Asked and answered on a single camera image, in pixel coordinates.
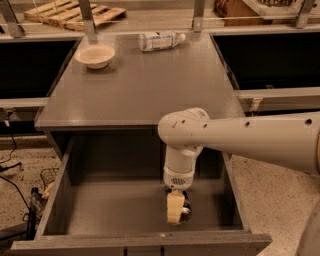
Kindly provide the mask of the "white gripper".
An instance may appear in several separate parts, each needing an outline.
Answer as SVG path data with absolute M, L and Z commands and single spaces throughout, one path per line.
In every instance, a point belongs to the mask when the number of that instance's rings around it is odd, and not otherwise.
M 164 167 L 163 181 L 172 190 L 167 195 L 167 223 L 178 225 L 180 222 L 185 196 L 182 191 L 189 189 L 193 183 L 194 171 L 178 173 Z

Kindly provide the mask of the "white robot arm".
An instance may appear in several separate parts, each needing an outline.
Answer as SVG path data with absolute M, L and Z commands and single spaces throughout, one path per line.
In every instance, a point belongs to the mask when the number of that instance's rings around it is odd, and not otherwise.
M 166 144 L 163 179 L 178 201 L 193 183 L 204 148 L 320 175 L 320 115 L 317 112 L 212 119 L 201 108 L 172 112 L 158 123 Z

